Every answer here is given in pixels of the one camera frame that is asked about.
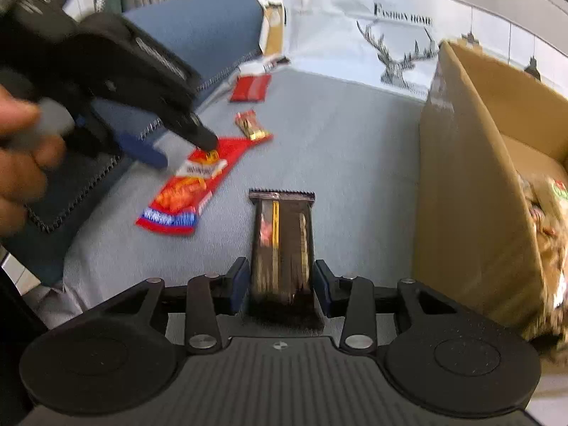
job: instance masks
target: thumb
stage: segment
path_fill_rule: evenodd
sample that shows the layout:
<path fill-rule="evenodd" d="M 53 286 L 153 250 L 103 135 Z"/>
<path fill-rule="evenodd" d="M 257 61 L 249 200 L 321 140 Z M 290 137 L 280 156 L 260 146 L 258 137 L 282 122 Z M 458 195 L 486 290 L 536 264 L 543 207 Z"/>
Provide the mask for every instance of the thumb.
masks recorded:
<path fill-rule="evenodd" d="M 40 108 L 35 104 L 0 95 L 0 136 L 35 125 L 40 114 Z"/>

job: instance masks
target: open box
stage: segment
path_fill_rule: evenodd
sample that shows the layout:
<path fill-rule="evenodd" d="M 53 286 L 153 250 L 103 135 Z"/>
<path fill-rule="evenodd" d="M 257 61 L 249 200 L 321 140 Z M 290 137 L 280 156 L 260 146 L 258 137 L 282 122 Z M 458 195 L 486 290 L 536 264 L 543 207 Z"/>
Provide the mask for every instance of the open box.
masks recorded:
<path fill-rule="evenodd" d="M 443 42 L 420 121 L 414 274 L 456 301 L 539 338 L 564 364 L 559 274 L 542 268 L 521 175 L 568 184 L 568 102 L 527 73 Z"/>

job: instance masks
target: gray tablecloth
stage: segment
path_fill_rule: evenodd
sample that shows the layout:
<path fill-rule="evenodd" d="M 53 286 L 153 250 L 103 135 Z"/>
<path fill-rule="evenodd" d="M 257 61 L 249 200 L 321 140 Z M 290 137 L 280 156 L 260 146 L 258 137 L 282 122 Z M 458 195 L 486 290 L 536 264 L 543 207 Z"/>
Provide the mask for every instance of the gray tablecloth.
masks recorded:
<path fill-rule="evenodd" d="M 228 85 L 202 107 L 202 120 L 219 136 L 239 136 L 237 112 L 254 108 L 274 140 L 248 151 L 218 188 L 190 237 L 154 234 L 134 222 L 192 146 L 168 133 L 158 142 L 167 172 L 135 164 L 110 191 L 75 238 L 65 261 L 64 293 L 41 303 L 54 326 L 138 283 L 163 277 L 186 284 L 196 275 L 224 273 L 238 256 L 250 256 L 253 206 L 248 189 L 316 193 L 316 258 L 336 275 L 360 275 L 394 286 L 411 274 L 421 103 L 368 86 L 282 70 L 273 75 L 266 102 L 229 103 Z M 220 317 L 224 336 L 289 334 L 285 329 Z M 340 333 L 341 319 L 326 334 Z M 393 337 L 391 319 L 379 333 Z M 180 318 L 169 336 L 181 341 Z"/>

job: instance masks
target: circular black disc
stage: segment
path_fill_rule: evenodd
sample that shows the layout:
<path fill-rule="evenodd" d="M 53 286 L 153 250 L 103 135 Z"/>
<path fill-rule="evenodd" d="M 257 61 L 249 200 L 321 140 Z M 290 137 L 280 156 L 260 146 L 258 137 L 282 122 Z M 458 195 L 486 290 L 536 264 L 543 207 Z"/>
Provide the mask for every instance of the circular black disc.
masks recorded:
<path fill-rule="evenodd" d="M 389 345 L 385 362 L 425 408 L 461 417 L 523 407 L 540 377 L 536 351 L 518 335 L 459 313 L 411 326 Z"/>
<path fill-rule="evenodd" d="M 101 415 L 158 393 L 174 373 L 174 347 L 134 319 L 98 318 L 34 341 L 20 362 L 30 395 L 60 412 Z"/>

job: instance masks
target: silver rivet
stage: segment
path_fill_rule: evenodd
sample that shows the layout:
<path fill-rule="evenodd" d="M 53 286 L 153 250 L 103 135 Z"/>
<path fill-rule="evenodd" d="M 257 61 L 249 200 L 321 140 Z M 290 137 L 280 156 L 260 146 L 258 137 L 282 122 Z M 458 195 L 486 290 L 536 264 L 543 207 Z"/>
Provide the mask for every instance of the silver rivet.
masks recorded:
<path fill-rule="evenodd" d="M 284 341 L 278 341 L 277 343 L 272 344 L 272 347 L 276 350 L 284 350 L 288 347 L 288 344 L 284 343 Z"/>
<path fill-rule="evenodd" d="M 352 349 L 367 349 L 373 345 L 373 340 L 366 334 L 352 334 L 345 338 L 345 344 Z"/>
<path fill-rule="evenodd" d="M 217 339 L 210 334 L 196 334 L 189 338 L 189 345 L 194 349 L 209 349 L 217 344 Z"/>

